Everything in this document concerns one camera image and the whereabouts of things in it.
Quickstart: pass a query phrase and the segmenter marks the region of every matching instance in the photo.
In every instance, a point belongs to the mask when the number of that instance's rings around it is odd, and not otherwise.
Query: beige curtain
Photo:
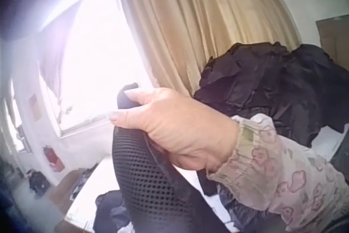
[[[223,54],[236,42],[299,44],[280,0],[121,1],[159,85],[186,94],[197,90],[210,56]]]

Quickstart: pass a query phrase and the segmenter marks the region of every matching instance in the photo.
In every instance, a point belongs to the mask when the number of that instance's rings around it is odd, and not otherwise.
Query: floor
[[[53,233],[63,219],[62,213],[45,197],[36,197],[29,189],[29,182],[22,180],[13,190],[19,210],[34,233]]]

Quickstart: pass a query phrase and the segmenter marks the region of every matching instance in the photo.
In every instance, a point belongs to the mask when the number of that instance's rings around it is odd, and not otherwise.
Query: hand
[[[169,88],[125,94],[142,106],[113,112],[111,122],[147,132],[174,165],[215,172],[231,156],[239,132],[236,121]]]

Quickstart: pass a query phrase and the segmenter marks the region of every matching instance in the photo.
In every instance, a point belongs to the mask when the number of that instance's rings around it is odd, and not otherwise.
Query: finger
[[[154,97],[154,89],[135,88],[125,91],[126,96],[141,105],[150,103]]]
[[[146,131],[144,115],[145,106],[132,109],[119,109],[109,114],[110,121],[120,128],[141,129]]]

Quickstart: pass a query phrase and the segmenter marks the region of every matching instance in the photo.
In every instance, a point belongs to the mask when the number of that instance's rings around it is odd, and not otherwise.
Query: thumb
[[[145,129],[143,118],[145,106],[134,107],[132,109],[119,109],[109,114],[112,124],[120,128]]]

